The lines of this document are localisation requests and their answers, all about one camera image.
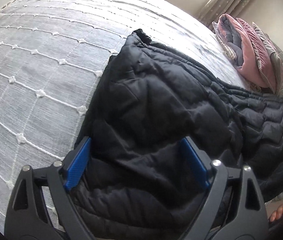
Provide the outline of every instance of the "blue gripper pad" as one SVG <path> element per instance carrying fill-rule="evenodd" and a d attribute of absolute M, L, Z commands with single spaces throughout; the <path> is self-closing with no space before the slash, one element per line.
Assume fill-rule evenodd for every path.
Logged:
<path fill-rule="evenodd" d="M 91 138 L 84 137 L 77 148 L 70 151 L 64 159 L 64 188 L 70 191 L 76 187 L 88 164 Z"/>
<path fill-rule="evenodd" d="M 189 141 L 186 138 L 183 138 L 179 142 L 179 147 L 180 153 L 184 154 L 187 158 L 198 184 L 203 189 L 209 188 L 211 183 L 209 182 L 208 171 L 195 152 L 194 148 L 190 145 Z"/>

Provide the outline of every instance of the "pink pillow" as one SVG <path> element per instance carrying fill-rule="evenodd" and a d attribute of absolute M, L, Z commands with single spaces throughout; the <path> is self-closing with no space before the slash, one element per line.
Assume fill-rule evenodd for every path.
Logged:
<path fill-rule="evenodd" d="M 257 60 L 258 59 L 260 60 L 260 64 L 258 64 L 258 68 L 260 71 L 261 78 L 265 81 L 265 83 L 272 90 L 272 92 L 275 93 L 276 92 L 276 77 L 275 77 L 271 59 L 269 58 L 269 55 L 267 53 L 267 50 L 262 40 L 247 22 L 245 22 L 244 20 L 240 18 L 237 18 L 237 20 L 238 22 L 240 22 L 240 24 L 245 29 L 253 47 L 257 49 L 258 53 L 256 54 L 256 58 Z"/>
<path fill-rule="evenodd" d="M 235 30 L 239 33 L 240 38 L 242 40 L 242 50 L 243 50 L 243 58 L 244 63 L 242 66 L 239 66 L 236 68 L 236 70 L 248 81 L 254 83 L 255 85 L 263 88 L 267 88 L 268 85 L 265 83 L 265 81 L 261 78 L 261 74 L 259 72 L 259 69 L 257 67 L 256 63 L 256 56 L 254 53 L 254 49 L 252 46 L 252 43 L 243 28 L 243 26 L 236 21 L 232 16 L 228 14 L 223 14 L 221 17 L 227 17 L 230 24 L 235 28 Z M 225 36 L 225 33 L 223 32 L 223 28 L 220 26 L 221 21 L 218 21 L 218 29 L 222 35 Z"/>

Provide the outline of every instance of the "silver bolt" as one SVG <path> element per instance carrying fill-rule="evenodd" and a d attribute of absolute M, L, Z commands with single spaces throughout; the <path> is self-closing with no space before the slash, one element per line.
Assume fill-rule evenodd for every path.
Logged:
<path fill-rule="evenodd" d="M 55 167 L 60 167 L 60 166 L 62 166 L 62 161 L 55 161 L 53 165 Z"/>
<path fill-rule="evenodd" d="M 22 167 L 23 171 L 29 171 L 30 170 L 30 166 L 29 165 L 25 165 L 24 167 Z"/>
<path fill-rule="evenodd" d="M 244 171 L 251 171 L 251 170 L 252 170 L 252 168 L 249 167 L 248 165 L 245 165 L 245 166 L 244 166 Z"/>
<path fill-rule="evenodd" d="M 220 160 L 213 160 L 213 161 L 212 161 L 212 164 L 213 164 L 214 166 L 216 166 L 216 167 L 220 166 L 221 163 L 222 163 L 222 162 L 221 162 Z"/>

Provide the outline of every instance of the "black puffer jacket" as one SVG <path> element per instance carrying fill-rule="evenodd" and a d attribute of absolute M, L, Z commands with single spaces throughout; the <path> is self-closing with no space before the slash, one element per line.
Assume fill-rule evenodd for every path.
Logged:
<path fill-rule="evenodd" d="M 178 154 L 185 136 L 226 166 L 251 165 L 265 201 L 283 191 L 283 98 L 228 85 L 141 30 L 110 59 L 77 144 L 83 136 L 92 156 L 71 195 L 96 237 L 177 239 L 187 228 L 204 192 Z"/>

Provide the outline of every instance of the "white bedspread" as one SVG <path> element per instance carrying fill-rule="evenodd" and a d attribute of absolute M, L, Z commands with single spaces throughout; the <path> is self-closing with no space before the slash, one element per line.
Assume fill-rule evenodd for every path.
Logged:
<path fill-rule="evenodd" d="M 1 232 L 20 168 L 72 149 L 110 55 L 139 28 L 244 87 L 214 34 L 163 0 L 16 0 L 0 11 Z"/>

